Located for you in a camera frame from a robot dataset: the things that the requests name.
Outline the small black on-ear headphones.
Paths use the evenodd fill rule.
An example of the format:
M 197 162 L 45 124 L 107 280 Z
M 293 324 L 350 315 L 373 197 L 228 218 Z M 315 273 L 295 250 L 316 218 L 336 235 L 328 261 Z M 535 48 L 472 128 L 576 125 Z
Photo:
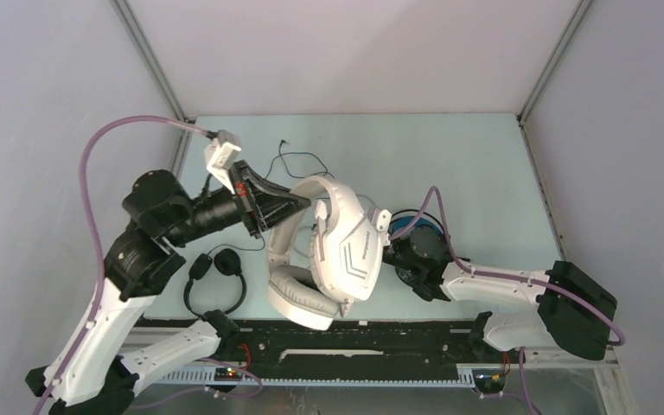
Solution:
M 248 283 L 239 252 L 223 246 L 201 253 L 193 261 L 182 291 L 182 302 L 196 317 L 215 309 L 232 315 L 244 304 L 247 293 Z

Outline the white grey gaming headset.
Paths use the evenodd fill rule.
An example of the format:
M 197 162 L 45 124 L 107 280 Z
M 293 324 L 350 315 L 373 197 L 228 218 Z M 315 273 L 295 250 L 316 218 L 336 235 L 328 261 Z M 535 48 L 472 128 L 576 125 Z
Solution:
M 368 300 L 380 275 L 383 245 L 365 209 L 346 184 L 309 176 L 291 192 L 310 200 L 316 224 L 310 235 L 307 268 L 291 264 L 297 232 L 306 212 L 271 230 L 267 245 L 271 306 L 286 319 L 326 330 L 357 302 Z

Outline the black blue gaming headset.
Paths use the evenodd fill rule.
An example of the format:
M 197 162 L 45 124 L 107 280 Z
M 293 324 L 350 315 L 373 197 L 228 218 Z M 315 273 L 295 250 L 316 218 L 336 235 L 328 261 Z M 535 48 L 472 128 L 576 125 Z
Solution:
M 383 254 L 383 261 L 394 267 L 397 277 L 411 287 L 421 284 L 428 273 L 447 255 L 441 227 L 423 214 L 417 220 L 414 214 L 396 213 L 389 225 L 391 236 L 407 228 L 409 231 L 393 240 Z

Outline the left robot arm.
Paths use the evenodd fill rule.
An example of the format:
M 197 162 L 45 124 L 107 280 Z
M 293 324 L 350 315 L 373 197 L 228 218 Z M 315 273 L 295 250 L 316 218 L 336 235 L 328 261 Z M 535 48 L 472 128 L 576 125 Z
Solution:
M 303 211 L 308 198 L 269 182 L 238 161 L 230 182 L 191 197 L 164 169 L 140 176 L 123 200 L 126 229 L 103 253 L 91 304 L 69 344 L 26 383 L 53 414 L 121 414 L 149 385 L 191 361 L 228 360 L 239 348 L 239 328 L 223 311 L 209 311 L 177 335 L 124 354 L 138 319 L 185 260 L 188 243 L 237 224 L 254 238 Z

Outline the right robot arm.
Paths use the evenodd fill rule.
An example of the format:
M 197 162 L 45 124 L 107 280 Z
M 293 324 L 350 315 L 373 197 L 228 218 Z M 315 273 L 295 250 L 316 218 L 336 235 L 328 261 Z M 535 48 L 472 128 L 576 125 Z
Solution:
M 383 261 L 427 302 L 489 305 L 469 333 L 469 352 L 479 361 L 521 347 L 560 348 L 600 361 L 614 345 L 616 298 L 571 262 L 557 260 L 538 271 L 474 265 L 453 257 L 445 237 L 426 226 L 394 240 Z

